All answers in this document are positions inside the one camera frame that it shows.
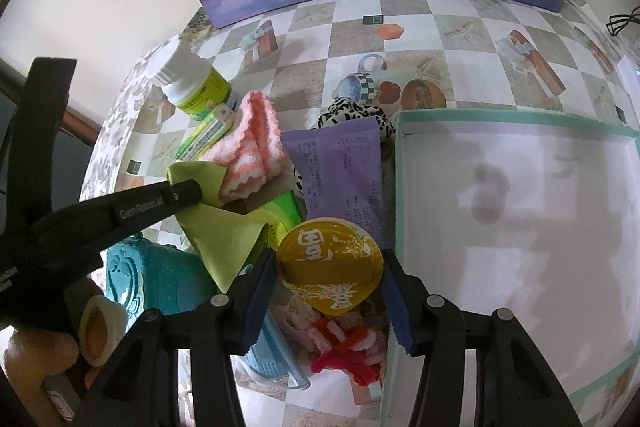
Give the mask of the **person's left hand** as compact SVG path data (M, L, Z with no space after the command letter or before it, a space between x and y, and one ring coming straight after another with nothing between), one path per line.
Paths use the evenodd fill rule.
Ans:
M3 353L6 377L30 418L38 426L67 423L43 386L48 376L62 374L79 357L87 355L89 368L84 385L89 388L98 377L128 322L126 309L103 296L96 283L89 284L92 297L80 319L79 337L42 329L17 329Z

